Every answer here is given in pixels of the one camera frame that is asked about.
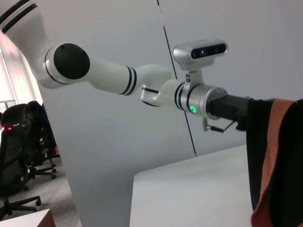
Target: orange cloth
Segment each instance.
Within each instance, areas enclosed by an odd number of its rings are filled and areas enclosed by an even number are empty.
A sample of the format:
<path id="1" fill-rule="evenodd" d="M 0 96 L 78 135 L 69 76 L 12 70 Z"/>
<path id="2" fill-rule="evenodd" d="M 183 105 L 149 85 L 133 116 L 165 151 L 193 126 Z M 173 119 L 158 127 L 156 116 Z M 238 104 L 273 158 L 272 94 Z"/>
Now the orange cloth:
<path id="1" fill-rule="evenodd" d="M 269 214 L 266 192 L 276 166 L 276 159 L 279 151 L 279 132 L 281 124 L 287 110 L 295 103 L 295 101 L 276 99 L 271 107 L 267 131 L 267 150 L 262 169 L 260 200 L 251 216 L 251 224 L 253 227 L 273 226 Z"/>

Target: floor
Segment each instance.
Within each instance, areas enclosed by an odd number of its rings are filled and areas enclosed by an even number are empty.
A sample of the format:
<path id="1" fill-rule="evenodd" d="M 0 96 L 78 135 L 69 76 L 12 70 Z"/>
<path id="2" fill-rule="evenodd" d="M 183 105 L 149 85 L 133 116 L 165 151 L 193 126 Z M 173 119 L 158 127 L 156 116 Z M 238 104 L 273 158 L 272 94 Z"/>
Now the floor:
<path id="1" fill-rule="evenodd" d="M 37 207 L 37 210 L 51 209 L 56 227 L 82 227 L 79 215 L 77 213 L 75 204 L 72 200 L 71 189 L 68 184 L 61 159 L 54 158 L 53 162 L 56 164 L 57 178 L 52 180 L 50 176 L 36 176 L 36 179 L 30 180 L 27 183 L 29 190 L 27 192 L 21 191 L 9 197 L 10 202 L 26 199 L 39 195 L 41 198 L 41 206 L 36 206 L 35 202 L 25 204 L 26 206 Z M 45 161 L 43 167 L 49 167 L 49 161 Z M 13 215 L 6 215 L 3 220 L 19 217 L 30 212 L 13 211 Z"/>

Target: gray wall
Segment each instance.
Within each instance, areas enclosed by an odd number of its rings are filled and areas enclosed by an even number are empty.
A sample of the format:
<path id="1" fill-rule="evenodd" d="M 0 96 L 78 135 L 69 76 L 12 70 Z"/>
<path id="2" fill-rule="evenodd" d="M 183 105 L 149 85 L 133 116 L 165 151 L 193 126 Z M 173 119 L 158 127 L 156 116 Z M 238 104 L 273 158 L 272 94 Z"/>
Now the gray wall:
<path id="1" fill-rule="evenodd" d="M 54 42 L 138 67 L 172 68 L 155 0 L 36 0 Z M 129 225 L 134 175 L 194 157 L 183 112 L 88 83 L 41 95 L 84 227 Z"/>
<path id="2" fill-rule="evenodd" d="M 203 69 L 204 82 L 254 99 L 303 98 L 303 1 L 159 0 L 171 49 L 182 42 L 217 38 L 229 51 Z M 177 77 L 185 75 L 176 65 Z M 245 143 L 245 133 L 203 132 L 188 117 L 198 155 Z M 224 127 L 228 121 L 214 124 Z"/>

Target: white table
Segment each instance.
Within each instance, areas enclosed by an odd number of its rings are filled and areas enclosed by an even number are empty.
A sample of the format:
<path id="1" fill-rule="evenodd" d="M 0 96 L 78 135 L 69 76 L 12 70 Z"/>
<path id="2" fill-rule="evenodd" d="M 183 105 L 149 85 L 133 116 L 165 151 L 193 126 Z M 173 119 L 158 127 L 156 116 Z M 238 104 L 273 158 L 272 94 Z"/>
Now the white table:
<path id="1" fill-rule="evenodd" d="M 250 227 L 246 145 L 134 178 L 131 227 Z"/>
<path id="2" fill-rule="evenodd" d="M 0 221 L 0 227 L 55 227 L 50 209 Z"/>

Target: camera lens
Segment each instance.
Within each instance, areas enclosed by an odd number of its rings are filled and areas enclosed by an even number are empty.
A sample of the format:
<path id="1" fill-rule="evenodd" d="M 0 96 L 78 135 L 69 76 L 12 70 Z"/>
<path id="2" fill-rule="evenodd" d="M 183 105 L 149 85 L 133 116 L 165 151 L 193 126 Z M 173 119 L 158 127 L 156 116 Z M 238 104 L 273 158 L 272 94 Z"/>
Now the camera lens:
<path id="1" fill-rule="evenodd" d="M 193 59 L 203 58 L 203 57 L 207 57 L 207 56 L 211 56 L 211 55 L 215 55 L 215 54 L 224 53 L 225 51 L 226 51 L 225 44 L 206 46 L 206 47 L 193 49 L 191 52 L 191 57 Z"/>

